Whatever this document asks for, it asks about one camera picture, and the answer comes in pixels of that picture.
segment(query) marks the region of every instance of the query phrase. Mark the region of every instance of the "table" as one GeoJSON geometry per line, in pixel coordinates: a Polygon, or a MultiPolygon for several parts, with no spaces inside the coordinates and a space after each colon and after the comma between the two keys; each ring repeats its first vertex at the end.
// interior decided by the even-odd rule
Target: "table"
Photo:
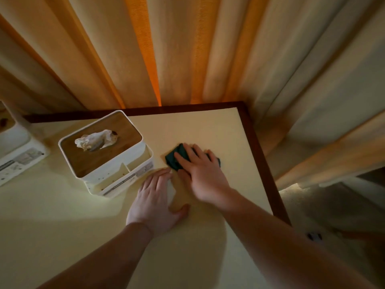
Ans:
{"type": "MultiPolygon", "coordinates": [[[[57,147],[60,138],[109,112],[27,117],[52,153],[0,187],[2,286],[35,288],[124,227],[144,179],[113,199],[92,196],[57,147]]],[[[164,155],[180,142],[210,148],[232,187],[290,223],[242,102],[125,112],[154,151],[155,168],[166,166],[164,155]]],[[[171,208],[191,203],[190,215],[150,243],[128,288],[269,288],[218,211],[194,199],[176,175],[173,185],[171,208]]]]}

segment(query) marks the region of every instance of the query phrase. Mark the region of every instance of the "curtain fold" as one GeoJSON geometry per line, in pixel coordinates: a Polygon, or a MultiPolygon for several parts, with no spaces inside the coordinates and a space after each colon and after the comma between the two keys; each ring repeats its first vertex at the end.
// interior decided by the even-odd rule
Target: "curtain fold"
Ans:
{"type": "Polygon", "coordinates": [[[385,165],[384,75],[385,0],[0,0],[0,99],[243,100],[279,188],[385,165]]]}

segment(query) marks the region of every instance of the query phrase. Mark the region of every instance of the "cleaning cloth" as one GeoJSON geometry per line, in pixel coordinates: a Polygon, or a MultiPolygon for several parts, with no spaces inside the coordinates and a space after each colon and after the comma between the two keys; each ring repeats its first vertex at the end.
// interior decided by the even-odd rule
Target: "cleaning cloth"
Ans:
{"type": "MultiPolygon", "coordinates": [[[[166,155],[166,163],[168,166],[170,166],[172,169],[175,169],[176,171],[183,169],[183,167],[179,164],[179,162],[176,160],[174,153],[178,152],[184,159],[190,161],[189,156],[187,155],[186,149],[183,147],[183,144],[180,143],[174,150],[172,150],[169,154],[166,155]]],[[[221,160],[219,158],[218,163],[219,166],[221,166],[221,160]]]]}

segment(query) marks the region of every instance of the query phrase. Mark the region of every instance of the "cloth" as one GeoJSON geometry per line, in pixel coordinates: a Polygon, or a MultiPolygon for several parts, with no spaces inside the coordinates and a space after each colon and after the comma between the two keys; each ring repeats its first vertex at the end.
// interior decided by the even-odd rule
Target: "cloth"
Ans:
{"type": "MultiPolygon", "coordinates": [[[[166,155],[166,163],[168,166],[170,166],[172,169],[175,169],[176,171],[183,169],[183,167],[179,164],[179,162],[176,160],[174,153],[178,152],[184,159],[190,161],[189,156],[187,155],[186,149],[183,147],[183,144],[180,143],[174,150],[172,150],[169,154],[166,155]]],[[[219,166],[221,166],[221,160],[218,158],[219,166]]]]}

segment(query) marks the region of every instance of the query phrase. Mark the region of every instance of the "brown wooden table edge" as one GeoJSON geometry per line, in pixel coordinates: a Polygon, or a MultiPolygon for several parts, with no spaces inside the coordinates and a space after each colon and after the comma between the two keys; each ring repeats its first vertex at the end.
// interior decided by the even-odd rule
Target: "brown wooden table edge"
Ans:
{"type": "MultiPolygon", "coordinates": [[[[267,165],[266,158],[263,155],[263,151],[253,128],[253,123],[244,102],[235,101],[208,104],[186,104],[181,106],[142,107],[122,109],[122,111],[124,111],[127,116],[146,116],[151,114],[169,114],[176,112],[211,111],[215,109],[226,109],[232,107],[236,107],[238,110],[238,114],[241,119],[247,140],[249,142],[255,164],[257,165],[259,174],[261,176],[262,184],[265,188],[267,199],[269,200],[273,215],[290,225],[291,223],[289,216],[286,212],[277,186],[275,185],[269,166],[267,165]]],[[[76,121],[83,119],[99,119],[108,115],[112,111],[114,110],[66,112],[58,114],[33,114],[24,116],[24,118],[30,123],[76,121]]]]}

